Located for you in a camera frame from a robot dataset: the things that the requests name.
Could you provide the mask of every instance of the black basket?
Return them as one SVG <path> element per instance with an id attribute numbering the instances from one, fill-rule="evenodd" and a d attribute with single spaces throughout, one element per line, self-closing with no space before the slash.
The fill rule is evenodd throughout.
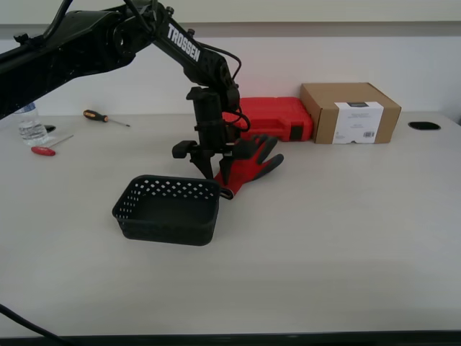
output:
<path id="1" fill-rule="evenodd" d="M 143 175 L 130 183 L 112 215 L 129 239 L 204 246 L 213 238 L 219 197 L 214 180 Z"/>

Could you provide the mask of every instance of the water bottle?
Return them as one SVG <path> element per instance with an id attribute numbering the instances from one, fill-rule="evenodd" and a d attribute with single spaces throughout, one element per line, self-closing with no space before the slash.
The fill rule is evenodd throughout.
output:
<path id="1" fill-rule="evenodd" d="M 28 146 L 41 146 L 48 141 L 48 133 L 38 117 L 35 103 L 17 110 L 19 120 L 19 134 Z"/>

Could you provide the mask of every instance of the black cord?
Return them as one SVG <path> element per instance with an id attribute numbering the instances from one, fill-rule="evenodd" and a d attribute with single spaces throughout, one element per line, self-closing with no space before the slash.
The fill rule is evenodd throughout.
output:
<path id="1" fill-rule="evenodd" d="M 141 15 L 141 13 L 139 13 L 138 9 L 136 8 L 136 6 L 134 5 L 133 3 L 133 0 L 123 0 L 128 8 L 131 10 L 131 12 L 133 13 L 133 15 L 136 17 L 136 19 L 139 21 L 139 23 L 141 24 L 141 27 L 143 27 L 143 29 L 148 33 L 148 34 L 152 34 L 153 33 L 153 28 L 152 27 L 149 27 L 146 23 L 146 21 L 144 20 L 143 16 Z"/>
<path id="2" fill-rule="evenodd" d="M 230 122 L 227 122 L 227 121 L 226 121 L 225 124 L 228 125 L 228 126 L 230 126 L 230 127 L 232 127 L 232 128 L 236 128 L 236 129 L 240 130 L 241 132 L 248 132 L 248 131 L 250 131 L 250 129 L 251 129 L 251 121 L 249 120 L 249 118 L 248 118 L 246 115 L 244 115 L 244 114 L 242 113 L 242 109 L 241 109 L 241 108 L 239 108 L 238 110 L 239 110 L 239 112 L 234 112 L 234 111 L 228 111 L 228 110 L 226 110 L 227 113 L 237 115 L 238 118 L 237 118 L 236 120 L 234 120 L 234 121 L 230 121 Z M 245 123 L 246 123 L 246 128 L 241 128 L 241 127 L 235 125 L 236 123 L 238 123 L 238 122 L 240 121 L 240 119 L 243 119 L 243 121 L 245 121 Z"/>
<path id="3" fill-rule="evenodd" d="M 217 53 L 221 53 L 221 54 L 224 54 L 226 56 L 230 56 L 232 59 L 236 60 L 238 62 L 238 68 L 236 69 L 236 72 L 234 72 L 233 76 L 232 76 L 232 79 L 235 80 L 237 75 L 238 75 L 238 72 L 240 72 L 241 68 L 242 68 L 242 60 L 240 60 L 240 58 L 238 56 L 235 56 L 233 55 L 232 53 L 229 53 L 228 51 L 226 50 L 223 50 L 221 48 L 216 48 L 216 47 L 213 47 L 212 45 L 207 45 L 206 43 L 201 43 L 201 42 L 198 42 L 203 48 L 206 48 L 208 50 L 212 50 L 213 52 L 217 52 Z"/>
<path id="4" fill-rule="evenodd" d="M 51 22 L 51 25 L 43 33 L 44 41 L 49 40 L 50 37 L 55 34 L 56 30 L 59 28 L 59 25 L 61 25 L 61 22 L 63 21 L 67 10 L 71 6 L 72 1 L 73 0 L 63 0 L 61 6 L 59 7 L 58 13 L 56 13 L 55 18 Z"/>
<path id="5" fill-rule="evenodd" d="M 49 332 L 48 330 L 45 330 L 43 328 L 40 328 L 39 326 L 36 326 L 35 324 L 27 321 L 26 319 L 23 319 L 20 315 L 14 313 L 10 309 L 8 309 L 6 306 L 3 306 L 1 304 L 0 304 L 0 314 L 5 315 L 12 321 L 15 321 L 16 323 L 20 324 L 21 326 L 29 330 L 32 330 L 33 332 L 40 334 L 44 337 L 47 337 L 48 339 L 53 340 L 60 345 L 74 346 L 72 342 L 65 341 L 62 337 L 59 337 L 58 335 L 55 335 L 52 332 Z"/>

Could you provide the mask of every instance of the red case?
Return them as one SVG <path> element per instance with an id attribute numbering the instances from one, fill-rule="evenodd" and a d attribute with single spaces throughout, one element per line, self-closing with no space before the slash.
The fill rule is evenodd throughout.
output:
<path id="1" fill-rule="evenodd" d="M 241 100 L 243 113 L 251 121 L 251 130 L 242 133 L 242 139 L 267 134 L 281 141 L 309 141 L 313 132 L 313 121 L 297 97 L 249 97 Z M 226 121 L 233 121 L 236 115 L 224 113 Z M 240 120 L 236 124 L 245 128 Z"/>

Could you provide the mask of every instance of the cardboard box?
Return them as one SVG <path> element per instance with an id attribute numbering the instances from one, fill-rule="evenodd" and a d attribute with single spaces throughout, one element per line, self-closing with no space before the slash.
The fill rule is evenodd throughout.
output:
<path id="1" fill-rule="evenodd" d="M 389 143 L 402 108 L 370 83 L 303 84 L 319 144 Z"/>

